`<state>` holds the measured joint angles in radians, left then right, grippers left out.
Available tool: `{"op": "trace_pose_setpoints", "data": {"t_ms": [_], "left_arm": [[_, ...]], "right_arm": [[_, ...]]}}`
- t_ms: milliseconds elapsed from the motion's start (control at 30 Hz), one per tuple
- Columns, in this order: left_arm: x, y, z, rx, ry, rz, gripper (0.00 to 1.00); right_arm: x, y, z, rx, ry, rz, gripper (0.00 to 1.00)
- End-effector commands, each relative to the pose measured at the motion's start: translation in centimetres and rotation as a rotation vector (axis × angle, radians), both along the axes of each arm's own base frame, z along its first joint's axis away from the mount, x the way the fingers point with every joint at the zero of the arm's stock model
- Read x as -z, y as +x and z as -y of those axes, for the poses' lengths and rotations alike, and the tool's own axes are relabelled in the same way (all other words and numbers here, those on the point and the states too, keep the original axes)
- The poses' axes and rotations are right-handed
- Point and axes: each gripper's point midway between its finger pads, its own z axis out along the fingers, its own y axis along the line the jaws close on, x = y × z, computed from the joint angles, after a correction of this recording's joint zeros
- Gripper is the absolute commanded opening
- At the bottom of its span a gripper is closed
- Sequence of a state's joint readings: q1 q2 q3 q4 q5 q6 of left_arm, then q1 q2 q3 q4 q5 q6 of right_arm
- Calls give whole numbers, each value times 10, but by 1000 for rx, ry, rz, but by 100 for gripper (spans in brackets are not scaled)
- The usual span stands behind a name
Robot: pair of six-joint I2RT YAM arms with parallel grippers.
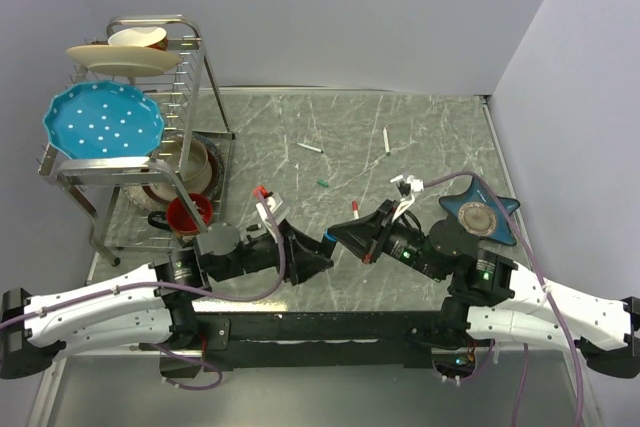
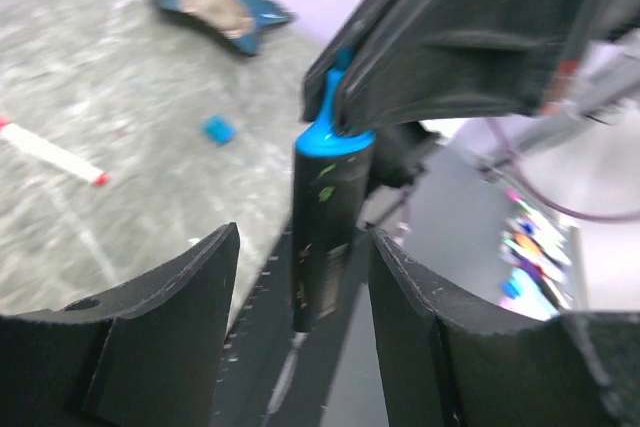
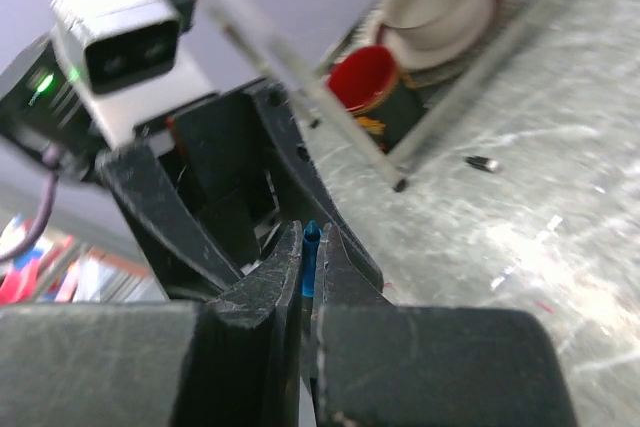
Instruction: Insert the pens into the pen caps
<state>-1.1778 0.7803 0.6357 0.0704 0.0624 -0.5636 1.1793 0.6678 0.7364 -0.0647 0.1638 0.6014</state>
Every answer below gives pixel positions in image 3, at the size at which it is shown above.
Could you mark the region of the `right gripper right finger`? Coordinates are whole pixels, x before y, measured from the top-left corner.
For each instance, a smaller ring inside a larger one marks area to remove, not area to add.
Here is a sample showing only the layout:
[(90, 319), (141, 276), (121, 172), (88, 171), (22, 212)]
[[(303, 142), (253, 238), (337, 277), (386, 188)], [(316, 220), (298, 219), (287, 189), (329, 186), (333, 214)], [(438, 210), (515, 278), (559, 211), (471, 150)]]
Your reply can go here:
[(396, 306), (337, 228), (318, 248), (312, 314), (321, 426), (574, 426), (550, 336), (513, 309)]

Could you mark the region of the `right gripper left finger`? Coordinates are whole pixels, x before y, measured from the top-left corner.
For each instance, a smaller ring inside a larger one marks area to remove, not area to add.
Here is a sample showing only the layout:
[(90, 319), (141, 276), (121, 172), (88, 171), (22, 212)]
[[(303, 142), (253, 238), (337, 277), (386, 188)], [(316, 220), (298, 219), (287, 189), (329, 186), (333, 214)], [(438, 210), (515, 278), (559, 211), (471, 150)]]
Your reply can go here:
[(294, 426), (302, 228), (208, 302), (1, 310), (5, 426)]

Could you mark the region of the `black marker blue tip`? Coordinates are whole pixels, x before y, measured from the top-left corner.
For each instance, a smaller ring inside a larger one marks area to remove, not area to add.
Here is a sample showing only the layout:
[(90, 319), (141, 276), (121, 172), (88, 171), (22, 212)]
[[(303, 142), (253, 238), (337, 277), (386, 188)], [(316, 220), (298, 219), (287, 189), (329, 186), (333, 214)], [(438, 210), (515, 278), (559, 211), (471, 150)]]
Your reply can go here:
[(322, 229), (310, 220), (303, 231), (302, 244), (302, 296), (312, 299), (315, 289), (317, 252), (322, 237)]

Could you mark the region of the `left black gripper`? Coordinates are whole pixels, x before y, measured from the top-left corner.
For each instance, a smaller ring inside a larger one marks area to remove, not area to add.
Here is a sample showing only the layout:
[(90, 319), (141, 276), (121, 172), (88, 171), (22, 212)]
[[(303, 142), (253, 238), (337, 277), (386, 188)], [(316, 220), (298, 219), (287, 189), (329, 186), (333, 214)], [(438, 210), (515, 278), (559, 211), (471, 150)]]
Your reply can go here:
[(211, 93), (134, 129), (110, 148), (41, 37), (1, 75), (1, 134), (120, 208), (169, 294), (216, 296), (267, 260), (292, 223), (323, 231), (316, 294), (380, 297), (383, 274), (341, 216), (307, 152), (283, 86), (258, 79)]

